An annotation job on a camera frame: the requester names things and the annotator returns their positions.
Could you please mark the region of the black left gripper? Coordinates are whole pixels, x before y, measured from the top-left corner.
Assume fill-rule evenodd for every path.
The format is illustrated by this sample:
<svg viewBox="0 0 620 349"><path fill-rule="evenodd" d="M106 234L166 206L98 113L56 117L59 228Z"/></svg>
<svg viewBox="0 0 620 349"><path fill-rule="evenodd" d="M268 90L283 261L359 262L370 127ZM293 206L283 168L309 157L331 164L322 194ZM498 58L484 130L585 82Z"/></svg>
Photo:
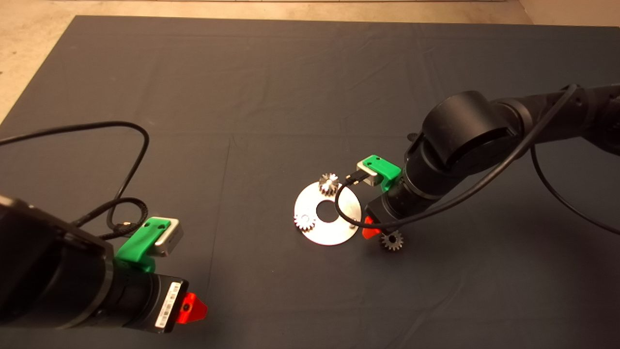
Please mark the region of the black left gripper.
<svg viewBox="0 0 620 349"><path fill-rule="evenodd" d="M154 283L146 307L145 331L169 333L176 323L187 324L206 318L208 306L195 293L188 292L188 280L162 274L152 276Z"/></svg>

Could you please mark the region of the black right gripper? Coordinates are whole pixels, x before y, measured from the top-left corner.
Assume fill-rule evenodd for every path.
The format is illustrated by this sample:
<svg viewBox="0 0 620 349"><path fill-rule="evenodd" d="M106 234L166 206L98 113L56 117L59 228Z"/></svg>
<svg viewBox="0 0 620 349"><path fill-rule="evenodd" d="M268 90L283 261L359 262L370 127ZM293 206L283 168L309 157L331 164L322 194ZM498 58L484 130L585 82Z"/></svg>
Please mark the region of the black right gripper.
<svg viewBox="0 0 620 349"><path fill-rule="evenodd" d="M389 197L380 196L370 201L366 206L366 213L369 217L365 217L364 224L384 224L389 223L387 228L363 228L362 236L366 240L378 236L383 231L396 231L401 227L405 227L407 223L394 223L409 217L412 213L411 197Z"/></svg>

